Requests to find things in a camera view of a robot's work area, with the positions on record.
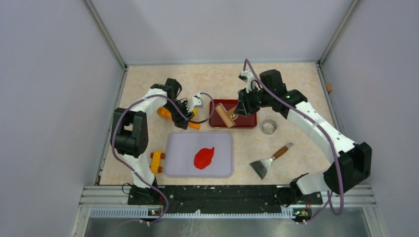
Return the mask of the red dough lump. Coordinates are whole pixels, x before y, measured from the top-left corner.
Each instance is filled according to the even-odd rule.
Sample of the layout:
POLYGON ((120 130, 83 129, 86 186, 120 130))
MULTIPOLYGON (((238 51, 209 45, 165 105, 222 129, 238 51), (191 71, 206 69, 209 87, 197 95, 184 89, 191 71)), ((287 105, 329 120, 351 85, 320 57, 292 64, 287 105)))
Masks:
POLYGON ((214 152, 215 147, 200 149, 194 157, 194 166, 199 170, 207 168, 212 163, 214 152))

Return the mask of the small yellow block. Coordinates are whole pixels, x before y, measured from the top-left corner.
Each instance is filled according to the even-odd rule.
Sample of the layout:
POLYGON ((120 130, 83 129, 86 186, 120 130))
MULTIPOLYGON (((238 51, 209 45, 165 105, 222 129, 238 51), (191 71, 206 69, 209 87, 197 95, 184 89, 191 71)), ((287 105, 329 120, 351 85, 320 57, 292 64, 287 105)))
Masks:
POLYGON ((193 119, 197 116, 197 114, 198 114, 198 110, 196 109, 196 108, 194 108, 193 110, 192 110, 192 113, 193 113, 193 119))

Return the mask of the yellow toy car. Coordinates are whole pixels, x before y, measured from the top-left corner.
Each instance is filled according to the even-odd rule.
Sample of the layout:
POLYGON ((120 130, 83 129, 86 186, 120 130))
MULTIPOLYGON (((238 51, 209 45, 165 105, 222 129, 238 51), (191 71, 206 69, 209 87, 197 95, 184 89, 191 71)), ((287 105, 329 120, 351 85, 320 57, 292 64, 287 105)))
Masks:
POLYGON ((161 150, 155 150, 150 154, 151 163, 150 169, 153 174, 158 174, 163 172, 163 166, 161 165, 161 161, 166 158, 166 154, 163 153, 161 150))

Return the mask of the lavender plastic tray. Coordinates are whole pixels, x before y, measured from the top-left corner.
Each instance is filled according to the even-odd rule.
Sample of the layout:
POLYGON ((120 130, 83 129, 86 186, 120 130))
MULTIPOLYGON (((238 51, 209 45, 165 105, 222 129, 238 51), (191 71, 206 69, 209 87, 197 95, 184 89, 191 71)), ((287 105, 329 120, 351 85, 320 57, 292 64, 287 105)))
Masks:
POLYGON ((228 132, 175 132, 168 136, 165 174, 176 178, 227 178, 233 173, 233 137, 228 132), (199 170, 194 157, 215 147, 212 163, 199 170))

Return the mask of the wooden dough roller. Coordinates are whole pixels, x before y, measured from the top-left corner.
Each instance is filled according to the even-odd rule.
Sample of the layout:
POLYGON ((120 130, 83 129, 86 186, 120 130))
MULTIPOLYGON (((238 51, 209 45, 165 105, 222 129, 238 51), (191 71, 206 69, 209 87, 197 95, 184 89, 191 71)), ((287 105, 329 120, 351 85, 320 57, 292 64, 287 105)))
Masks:
POLYGON ((238 103, 235 102, 231 104, 230 109, 226 109, 224 104, 218 103, 215 106, 215 111, 220 118, 220 122, 216 123, 214 126, 215 128, 238 128, 237 124, 235 123, 235 119, 232 118, 235 115, 235 111, 237 108, 238 103))

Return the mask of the orange plastic rolling pin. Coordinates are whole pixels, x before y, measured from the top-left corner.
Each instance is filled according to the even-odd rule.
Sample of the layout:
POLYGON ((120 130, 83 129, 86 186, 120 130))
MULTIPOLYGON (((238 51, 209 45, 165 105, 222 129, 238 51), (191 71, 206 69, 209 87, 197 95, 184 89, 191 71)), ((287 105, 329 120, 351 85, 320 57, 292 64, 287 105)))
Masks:
MULTIPOLYGON (((163 117, 165 119, 172 120, 171 113, 166 108, 164 108, 164 107, 158 108, 157 114, 160 117, 163 117)), ((201 125, 200 124, 195 124, 195 123, 189 122, 188 123, 188 127, 193 128, 193 129, 196 129, 196 130, 200 130, 201 125)))

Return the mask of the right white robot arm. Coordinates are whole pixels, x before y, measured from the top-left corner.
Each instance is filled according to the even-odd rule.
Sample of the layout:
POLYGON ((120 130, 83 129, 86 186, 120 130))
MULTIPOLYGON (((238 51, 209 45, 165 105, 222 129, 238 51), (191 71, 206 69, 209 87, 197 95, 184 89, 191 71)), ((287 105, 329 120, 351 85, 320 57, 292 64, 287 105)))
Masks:
POLYGON ((239 79, 246 83, 246 88, 238 92, 236 114, 247 117, 261 108, 271 108, 299 127, 331 164, 325 171, 293 179, 290 183, 293 202, 304 203, 311 193, 327 190, 341 195, 369 178, 371 146, 347 138, 323 119, 299 90, 287 90, 278 70, 262 72, 258 78, 251 70, 244 70, 239 79))

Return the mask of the dark red lacquer tray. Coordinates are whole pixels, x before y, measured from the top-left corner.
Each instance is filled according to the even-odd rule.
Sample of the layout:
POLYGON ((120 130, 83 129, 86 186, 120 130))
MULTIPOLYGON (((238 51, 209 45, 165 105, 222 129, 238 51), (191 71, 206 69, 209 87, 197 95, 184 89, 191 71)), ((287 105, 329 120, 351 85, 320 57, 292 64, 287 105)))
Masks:
MULTIPOLYGON (((254 128, 257 126, 256 114, 245 117, 230 112, 230 110, 235 110, 235 107, 238 104, 237 99, 214 99, 214 104, 215 106, 221 104, 226 109, 227 113, 230 115, 230 119, 234 122, 232 128, 254 128)), ((213 128, 227 128, 217 111, 213 112, 213 115, 209 119, 209 125, 213 128)))

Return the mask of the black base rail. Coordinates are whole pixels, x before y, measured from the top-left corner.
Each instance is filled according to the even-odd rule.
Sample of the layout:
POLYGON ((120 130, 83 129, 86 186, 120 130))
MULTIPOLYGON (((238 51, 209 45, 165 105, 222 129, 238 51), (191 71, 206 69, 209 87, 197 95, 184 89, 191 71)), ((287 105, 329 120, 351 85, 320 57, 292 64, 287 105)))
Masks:
POLYGON ((131 186, 129 205, 156 205, 167 214, 262 214, 281 213, 291 205, 323 204, 322 195, 295 195, 289 186, 277 185, 167 185, 157 190, 131 186))

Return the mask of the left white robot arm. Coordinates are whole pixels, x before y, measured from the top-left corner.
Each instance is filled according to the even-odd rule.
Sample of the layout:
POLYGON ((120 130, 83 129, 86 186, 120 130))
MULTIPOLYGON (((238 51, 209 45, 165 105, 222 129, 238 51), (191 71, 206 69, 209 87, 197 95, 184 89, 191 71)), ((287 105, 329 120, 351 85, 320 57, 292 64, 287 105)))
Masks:
POLYGON ((178 99, 181 89, 176 79, 167 79, 165 84, 152 85, 141 99, 128 108, 114 110, 110 141, 112 152, 132 172, 133 184, 142 188, 139 196, 146 204, 155 203, 159 196, 158 190, 153 187, 155 174, 144 154, 149 143, 148 117, 159 108, 165 108, 170 112, 174 125, 186 130, 195 115, 193 110, 203 105, 199 92, 190 99, 178 99))

